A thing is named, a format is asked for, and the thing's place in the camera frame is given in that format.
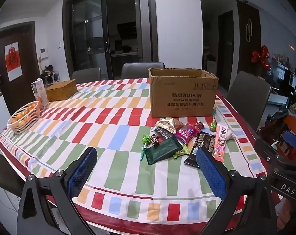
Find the balloon cluster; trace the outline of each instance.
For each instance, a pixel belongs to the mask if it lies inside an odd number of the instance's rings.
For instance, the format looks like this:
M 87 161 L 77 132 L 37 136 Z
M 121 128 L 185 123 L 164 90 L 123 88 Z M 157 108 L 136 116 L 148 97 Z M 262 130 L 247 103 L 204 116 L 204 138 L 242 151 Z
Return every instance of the balloon cluster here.
M 271 65 L 266 60 L 267 57 L 270 57 L 270 53 L 268 52 L 267 46 L 261 47 L 261 55 L 258 51 L 253 51 L 251 54 L 251 61 L 252 62 L 260 62 L 264 68 L 268 71 L 271 70 Z

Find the door decoration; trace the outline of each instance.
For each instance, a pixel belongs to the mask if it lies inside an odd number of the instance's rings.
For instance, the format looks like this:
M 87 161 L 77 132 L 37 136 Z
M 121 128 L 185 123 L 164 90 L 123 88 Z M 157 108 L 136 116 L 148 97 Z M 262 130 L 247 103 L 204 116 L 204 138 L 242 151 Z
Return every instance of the door decoration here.
M 18 42 L 5 46 L 5 59 L 9 81 L 22 76 Z
M 270 57 L 268 52 L 267 46 L 261 47 L 261 54 L 258 51 L 253 51 L 251 54 L 251 61 L 252 62 L 260 62 L 261 65 L 266 68 L 268 71 L 271 70 L 271 65 L 266 60 L 266 58 Z

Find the brown wooden door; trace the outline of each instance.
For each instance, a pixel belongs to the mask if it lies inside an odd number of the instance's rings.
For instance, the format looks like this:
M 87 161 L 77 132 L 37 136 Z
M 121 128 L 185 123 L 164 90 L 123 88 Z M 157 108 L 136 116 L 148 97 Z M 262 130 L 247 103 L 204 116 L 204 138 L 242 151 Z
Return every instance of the brown wooden door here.
M 18 43 L 22 75 L 9 81 L 5 46 Z M 35 101 L 31 83 L 40 77 L 35 48 L 34 22 L 10 26 L 0 31 L 0 88 L 9 113 Z
M 237 7 L 240 34 L 238 72 L 245 71 L 259 76 L 262 72 L 261 65 L 251 62 L 252 51 L 261 51 L 259 10 L 239 0 L 237 0 Z
M 234 54 L 234 20 L 233 11 L 218 16 L 219 49 L 217 58 L 217 77 L 219 84 L 228 91 L 231 81 Z

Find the brown box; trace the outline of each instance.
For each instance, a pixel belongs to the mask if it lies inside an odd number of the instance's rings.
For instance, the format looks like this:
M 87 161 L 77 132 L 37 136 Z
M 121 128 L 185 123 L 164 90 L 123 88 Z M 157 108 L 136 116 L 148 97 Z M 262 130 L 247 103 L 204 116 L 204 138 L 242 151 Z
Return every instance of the brown box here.
M 75 80 L 57 82 L 46 89 L 49 101 L 67 100 L 76 92 L 77 87 Z
M 150 68 L 153 118 L 211 116 L 219 79 L 198 69 Z

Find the colorful checkered tablecloth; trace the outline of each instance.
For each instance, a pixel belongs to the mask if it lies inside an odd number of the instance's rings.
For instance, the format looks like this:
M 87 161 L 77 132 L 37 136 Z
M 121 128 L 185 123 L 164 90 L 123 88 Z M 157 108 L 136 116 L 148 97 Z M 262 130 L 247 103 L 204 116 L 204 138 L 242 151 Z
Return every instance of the colorful checkered tablecloth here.
M 30 173 L 50 176 L 88 146 L 95 147 L 97 164 L 73 199 L 86 221 L 119 233 L 198 234 L 221 201 L 202 172 L 184 164 L 187 156 L 140 162 L 142 136 L 152 134 L 159 120 L 151 117 L 149 79 L 90 82 L 78 84 L 78 90 L 68 100 L 53 102 L 28 131 L 16 135 L 4 129 L 0 149 L 14 169 L 23 179 Z M 225 166 L 247 177 L 265 172 L 252 135 L 219 93 L 215 106 L 216 120 L 237 135 L 225 147 Z M 210 132 L 212 117 L 179 120 L 200 121 Z M 243 203 L 244 197 L 235 214 Z

